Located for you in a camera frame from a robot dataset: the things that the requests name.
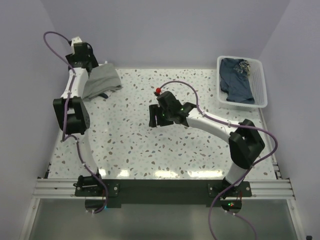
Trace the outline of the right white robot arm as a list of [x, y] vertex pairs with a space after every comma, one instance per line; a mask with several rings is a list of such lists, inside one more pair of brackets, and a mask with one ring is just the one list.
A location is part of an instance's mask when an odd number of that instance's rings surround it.
[[196, 104], [181, 104], [170, 91], [159, 94], [157, 104], [149, 106], [149, 126], [168, 126], [173, 124], [203, 130], [225, 141], [229, 146], [231, 167], [223, 179], [223, 192], [230, 197], [241, 190], [241, 177], [252, 167], [259, 157], [265, 143], [252, 121], [245, 119], [240, 123], [228, 122], [197, 109]]

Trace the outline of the white motorcycle print tank top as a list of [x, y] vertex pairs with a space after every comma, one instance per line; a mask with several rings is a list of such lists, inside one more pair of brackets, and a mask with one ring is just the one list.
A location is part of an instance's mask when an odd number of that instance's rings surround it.
[[103, 64], [100, 64], [99, 66], [102, 67], [102, 70], [105, 76], [103, 77], [103, 82], [102, 82], [103, 88], [97, 96], [103, 99], [108, 99], [109, 98], [108, 91], [110, 88], [109, 80], [110, 80], [110, 73], [111, 73], [111, 65], [109, 64], [108, 61], [105, 61]]

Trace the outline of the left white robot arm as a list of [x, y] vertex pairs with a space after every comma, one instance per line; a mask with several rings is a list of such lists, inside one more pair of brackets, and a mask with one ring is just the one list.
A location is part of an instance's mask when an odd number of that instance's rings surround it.
[[68, 81], [61, 97], [53, 100], [53, 108], [62, 130], [62, 142], [75, 141], [75, 155], [80, 164], [80, 175], [100, 176], [93, 158], [88, 130], [91, 125], [90, 115], [83, 98], [85, 85], [93, 68], [98, 66], [90, 44], [80, 37], [70, 41], [71, 54], [64, 59], [68, 65]]

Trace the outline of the grey tank top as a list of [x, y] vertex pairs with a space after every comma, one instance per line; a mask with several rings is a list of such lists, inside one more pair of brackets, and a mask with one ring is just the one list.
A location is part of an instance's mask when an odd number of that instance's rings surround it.
[[[110, 64], [110, 78], [109, 78], [109, 91], [108, 92], [115, 92], [117, 90], [122, 89], [122, 83], [121, 79], [116, 71], [116, 68], [112, 63]], [[104, 81], [105, 74], [103, 73], [102, 67], [98, 66], [96, 68], [93, 68], [88, 81], [86, 82], [84, 86], [84, 91], [82, 98], [92, 100], [96, 97], [98, 97], [98, 94], [103, 88], [103, 81]]]

